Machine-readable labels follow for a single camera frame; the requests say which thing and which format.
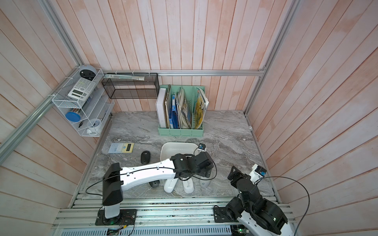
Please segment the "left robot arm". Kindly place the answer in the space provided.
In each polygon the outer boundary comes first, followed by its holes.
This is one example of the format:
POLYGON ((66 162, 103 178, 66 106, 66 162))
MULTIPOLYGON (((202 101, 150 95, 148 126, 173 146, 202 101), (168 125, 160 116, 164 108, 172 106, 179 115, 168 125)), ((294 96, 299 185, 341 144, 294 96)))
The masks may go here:
POLYGON ((141 184, 160 180, 181 179, 187 181, 196 178, 211 180, 212 169, 216 165, 206 151, 198 154, 176 154, 169 159, 139 167, 121 167, 112 164, 101 181, 102 207, 98 219, 104 225, 115 225, 121 219, 120 203, 123 192, 141 184))

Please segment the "dark grey mouse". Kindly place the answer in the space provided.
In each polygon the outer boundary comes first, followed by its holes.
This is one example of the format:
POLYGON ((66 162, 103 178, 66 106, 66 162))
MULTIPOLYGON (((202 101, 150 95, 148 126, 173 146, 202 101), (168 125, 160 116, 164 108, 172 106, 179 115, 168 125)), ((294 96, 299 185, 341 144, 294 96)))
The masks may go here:
POLYGON ((160 185, 160 181, 157 180, 157 181, 149 182, 149 185, 150 185, 152 188, 159 187, 159 185, 160 185))

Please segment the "yellow picture book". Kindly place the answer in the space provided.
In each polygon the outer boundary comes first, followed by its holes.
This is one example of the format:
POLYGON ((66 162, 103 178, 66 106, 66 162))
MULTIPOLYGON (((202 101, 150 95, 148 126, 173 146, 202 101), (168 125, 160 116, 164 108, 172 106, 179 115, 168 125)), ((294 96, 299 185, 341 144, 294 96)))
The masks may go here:
POLYGON ((197 87, 194 106, 194 126, 193 129, 200 129, 207 111, 209 101, 205 95, 205 92, 197 87))

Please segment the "blue lid jar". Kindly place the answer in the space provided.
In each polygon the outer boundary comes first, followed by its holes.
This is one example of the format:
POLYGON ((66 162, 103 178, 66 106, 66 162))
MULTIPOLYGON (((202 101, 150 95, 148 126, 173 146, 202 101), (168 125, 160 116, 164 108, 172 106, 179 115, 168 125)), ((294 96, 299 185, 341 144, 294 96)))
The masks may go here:
POLYGON ((79 122, 81 120, 80 110, 72 109, 65 114, 65 117, 73 123, 79 122))

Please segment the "ruler on basket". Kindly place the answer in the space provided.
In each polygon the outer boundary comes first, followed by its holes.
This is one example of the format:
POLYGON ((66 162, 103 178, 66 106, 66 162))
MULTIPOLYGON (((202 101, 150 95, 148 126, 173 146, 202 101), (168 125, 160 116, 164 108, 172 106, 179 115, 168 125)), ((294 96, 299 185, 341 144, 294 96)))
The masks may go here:
POLYGON ((144 76, 134 76, 134 75, 121 75, 121 74, 105 74, 104 78, 107 79, 118 79, 118 80, 135 80, 135 81, 145 81, 144 76))

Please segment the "white mouse with label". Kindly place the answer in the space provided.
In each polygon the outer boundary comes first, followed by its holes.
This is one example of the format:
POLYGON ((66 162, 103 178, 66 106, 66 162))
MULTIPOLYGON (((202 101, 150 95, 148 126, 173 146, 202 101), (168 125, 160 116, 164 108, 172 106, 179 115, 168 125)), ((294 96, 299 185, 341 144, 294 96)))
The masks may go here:
POLYGON ((192 194, 194 192, 194 183, 192 179, 188 179, 186 181, 182 181, 184 192, 187 194, 192 194))

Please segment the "white binder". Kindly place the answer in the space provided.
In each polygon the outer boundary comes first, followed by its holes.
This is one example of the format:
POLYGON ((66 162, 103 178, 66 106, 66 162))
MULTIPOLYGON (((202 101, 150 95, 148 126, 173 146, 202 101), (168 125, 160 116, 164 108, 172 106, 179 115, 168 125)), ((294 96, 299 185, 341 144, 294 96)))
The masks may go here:
POLYGON ((167 128, 166 124, 166 112, 165 112, 165 97, 166 88, 160 88, 157 100, 156 100, 156 111, 160 128, 167 128))

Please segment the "white calculator on shelf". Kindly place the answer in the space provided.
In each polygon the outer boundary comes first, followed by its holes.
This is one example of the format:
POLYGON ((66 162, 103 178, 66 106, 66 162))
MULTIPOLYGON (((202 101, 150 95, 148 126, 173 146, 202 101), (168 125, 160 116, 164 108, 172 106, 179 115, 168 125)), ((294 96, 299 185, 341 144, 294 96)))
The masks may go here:
POLYGON ((95 82, 80 78, 68 93, 68 97, 86 101, 95 88, 95 82))

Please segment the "black slim mouse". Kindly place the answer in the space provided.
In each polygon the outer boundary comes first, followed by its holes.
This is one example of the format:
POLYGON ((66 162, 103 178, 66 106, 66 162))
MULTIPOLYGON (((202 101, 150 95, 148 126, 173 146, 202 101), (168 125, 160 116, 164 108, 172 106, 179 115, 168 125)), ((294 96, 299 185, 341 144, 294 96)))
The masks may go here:
POLYGON ((140 162, 142 165, 147 165, 150 163, 151 153, 147 150, 143 151, 140 156, 140 162))

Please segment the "yellow blue calculator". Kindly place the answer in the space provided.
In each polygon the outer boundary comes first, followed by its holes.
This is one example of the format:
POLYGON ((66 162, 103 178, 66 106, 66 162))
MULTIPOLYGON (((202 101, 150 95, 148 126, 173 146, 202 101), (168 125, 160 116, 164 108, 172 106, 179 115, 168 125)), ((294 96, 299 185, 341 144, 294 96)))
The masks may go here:
POLYGON ((112 143, 108 150, 108 153, 120 154, 120 153, 132 153, 134 143, 112 143))

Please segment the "white storage box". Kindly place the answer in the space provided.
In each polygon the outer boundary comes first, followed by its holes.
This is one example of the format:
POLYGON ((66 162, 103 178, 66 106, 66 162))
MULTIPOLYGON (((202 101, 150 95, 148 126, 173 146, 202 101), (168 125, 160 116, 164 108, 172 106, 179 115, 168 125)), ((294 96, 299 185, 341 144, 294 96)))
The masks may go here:
POLYGON ((198 145, 193 143, 165 143, 161 148, 160 161, 170 159, 176 154, 193 154, 197 148, 198 145))

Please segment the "round black white speaker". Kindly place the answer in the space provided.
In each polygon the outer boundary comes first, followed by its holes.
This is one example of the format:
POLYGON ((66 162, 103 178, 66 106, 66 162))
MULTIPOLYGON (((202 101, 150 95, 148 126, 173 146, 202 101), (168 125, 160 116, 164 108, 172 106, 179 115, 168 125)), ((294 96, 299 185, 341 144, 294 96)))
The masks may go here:
POLYGON ((82 65, 79 68, 79 75, 81 78, 92 81, 97 75, 97 70, 91 65, 82 65))

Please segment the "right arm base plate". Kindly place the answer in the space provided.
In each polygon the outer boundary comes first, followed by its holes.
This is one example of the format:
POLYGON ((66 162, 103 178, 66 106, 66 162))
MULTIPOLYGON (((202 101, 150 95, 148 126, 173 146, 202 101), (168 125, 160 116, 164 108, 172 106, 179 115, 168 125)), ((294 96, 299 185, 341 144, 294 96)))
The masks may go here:
POLYGON ((215 205, 213 207, 213 215, 214 215, 214 221, 216 223, 236 222, 235 219, 232 219, 227 215, 226 207, 219 207, 218 205, 215 205))

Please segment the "light grey mouse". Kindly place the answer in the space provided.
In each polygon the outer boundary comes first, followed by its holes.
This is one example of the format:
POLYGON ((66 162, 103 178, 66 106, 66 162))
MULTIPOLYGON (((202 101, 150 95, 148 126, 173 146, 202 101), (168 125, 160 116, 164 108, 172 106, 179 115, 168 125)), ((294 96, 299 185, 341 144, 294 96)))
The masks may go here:
POLYGON ((207 188, 209 186, 210 182, 211 182, 210 178, 201 178, 199 180, 199 184, 203 188, 207 188))

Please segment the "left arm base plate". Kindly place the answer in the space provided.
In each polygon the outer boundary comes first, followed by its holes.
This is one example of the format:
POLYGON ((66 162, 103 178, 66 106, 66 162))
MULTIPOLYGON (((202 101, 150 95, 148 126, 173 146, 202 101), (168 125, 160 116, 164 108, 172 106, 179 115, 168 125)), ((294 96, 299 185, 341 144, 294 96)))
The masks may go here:
POLYGON ((121 209, 120 214, 113 218, 105 218, 105 210, 100 209, 97 213, 95 221, 96 226, 120 226, 120 225, 134 225, 137 216, 136 209, 121 209))

